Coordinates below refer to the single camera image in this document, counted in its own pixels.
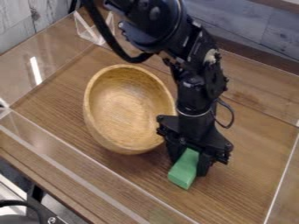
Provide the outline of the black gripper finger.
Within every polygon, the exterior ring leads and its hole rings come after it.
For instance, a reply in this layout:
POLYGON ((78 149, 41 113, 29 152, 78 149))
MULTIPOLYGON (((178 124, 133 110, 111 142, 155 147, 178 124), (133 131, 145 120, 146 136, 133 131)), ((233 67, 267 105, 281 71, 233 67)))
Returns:
POLYGON ((166 141, 166 147, 170 159, 175 163, 186 151, 186 141, 183 138, 169 139, 166 141))
POLYGON ((206 177, 207 174, 209 174, 209 170, 210 170, 211 166, 213 166, 213 157, 211 157, 211 155, 207 155, 207 154, 202 153, 199 155, 197 175, 199 177, 206 177))

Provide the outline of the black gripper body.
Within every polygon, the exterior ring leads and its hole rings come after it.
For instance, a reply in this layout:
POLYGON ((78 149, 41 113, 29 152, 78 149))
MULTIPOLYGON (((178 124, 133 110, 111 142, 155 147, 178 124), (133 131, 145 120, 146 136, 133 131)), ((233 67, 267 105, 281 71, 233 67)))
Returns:
POLYGON ((211 115, 203 118, 159 115, 157 121, 159 123, 157 134, 163 137, 165 141, 183 138, 186 149, 190 148, 211 155, 213 163, 221 162, 226 165, 230 162, 234 145, 218 131, 211 115))

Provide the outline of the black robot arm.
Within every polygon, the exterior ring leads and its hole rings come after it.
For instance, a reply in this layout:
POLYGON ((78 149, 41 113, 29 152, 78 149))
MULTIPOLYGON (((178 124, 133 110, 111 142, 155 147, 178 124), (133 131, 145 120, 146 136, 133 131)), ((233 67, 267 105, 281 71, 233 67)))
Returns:
POLYGON ((214 163, 226 164, 234 149, 217 127, 218 106, 229 90, 221 49, 206 28, 189 14, 183 0, 82 0, 115 54, 130 63, 154 55, 170 67, 178 87, 175 115, 159 115, 158 134, 177 163, 187 150, 198 152, 195 175, 214 163))

